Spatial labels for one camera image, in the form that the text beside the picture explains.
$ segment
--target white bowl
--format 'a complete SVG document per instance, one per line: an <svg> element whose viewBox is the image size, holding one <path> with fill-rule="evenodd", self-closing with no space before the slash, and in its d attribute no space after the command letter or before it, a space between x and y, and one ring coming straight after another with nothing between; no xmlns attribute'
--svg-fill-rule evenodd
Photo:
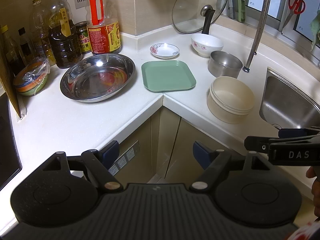
<svg viewBox="0 0 320 240"><path fill-rule="evenodd" d="M159 43L150 47L150 52L153 56L168 59L177 56L180 52L179 48L167 43Z"/></svg>
<svg viewBox="0 0 320 240"><path fill-rule="evenodd" d="M210 86L207 105L221 121L240 123L254 106L254 94L236 78L222 76L216 78Z"/></svg>
<svg viewBox="0 0 320 240"><path fill-rule="evenodd" d="M202 33L195 33L191 36L192 47L201 57L209 58L211 52L223 49L222 40Z"/></svg>

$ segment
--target floral bowl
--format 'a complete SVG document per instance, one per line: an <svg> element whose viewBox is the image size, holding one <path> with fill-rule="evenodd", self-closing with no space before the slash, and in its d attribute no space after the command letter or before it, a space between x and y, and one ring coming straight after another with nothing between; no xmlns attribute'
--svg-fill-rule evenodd
<svg viewBox="0 0 320 240"><path fill-rule="evenodd" d="M150 48L150 52L155 57L169 59L176 57L179 54L180 50L178 49L178 47L172 44L159 43L152 45Z"/></svg>
<svg viewBox="0 0 320 240"><path fill-rule="evenodd" d="M202 33L195 33L191 36L192 47L198 52L201 57L209 58L211 52L222 50L222 40Z"/></svg>

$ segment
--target stainless steel sink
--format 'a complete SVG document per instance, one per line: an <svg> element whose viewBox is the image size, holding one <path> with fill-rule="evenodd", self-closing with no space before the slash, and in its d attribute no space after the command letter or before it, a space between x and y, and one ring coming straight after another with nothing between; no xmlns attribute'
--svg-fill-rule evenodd
<svg viewBox="0 0 320 240"><path fill-rule="evenodd" d="M278 129L320 126L320 106L269 69L259 114Z"/></svg>

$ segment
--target finger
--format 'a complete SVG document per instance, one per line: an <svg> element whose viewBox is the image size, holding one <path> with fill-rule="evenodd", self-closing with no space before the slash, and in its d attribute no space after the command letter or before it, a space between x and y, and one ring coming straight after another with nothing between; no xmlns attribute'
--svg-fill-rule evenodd
<svg viewBox="0 0 320 240"><path fill-rule="evenodd" d="M315 215L317 217L320 217L320 208L318 208L318 207L315 208Z"/></svg>
<svg viewBox="0 0 320 240"><path fill-rule="evenodd" d="M319 197L313 198L313 205L317 208L320 208L320 198Z"/></svg>
<svg viewBox="0 0 320 240"><path fill-rule="evenodd" d="M313 182L311 193L313 194L313 196L320 198L320 182L319 181L315 180Z"/></svg>
<svg viewBox="0 0 320 240"><path fill-rule="evenodd" d="M306 173L306 177L311 179L314 178L316 176L315 170L313 169L313 167L311 166Z"/></svg>

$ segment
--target sink drain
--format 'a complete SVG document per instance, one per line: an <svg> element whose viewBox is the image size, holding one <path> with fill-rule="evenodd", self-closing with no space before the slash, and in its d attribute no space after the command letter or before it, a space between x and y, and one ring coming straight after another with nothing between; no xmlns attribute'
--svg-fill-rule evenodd
<svg viewBox="0 0 320 240"><path fill-rule="evenodd" d="M278 130L282 129L282 127L281 127L279 124L276 124L276 123L273 124L272 126L275 127L275 128L277 128Z"/></svg>

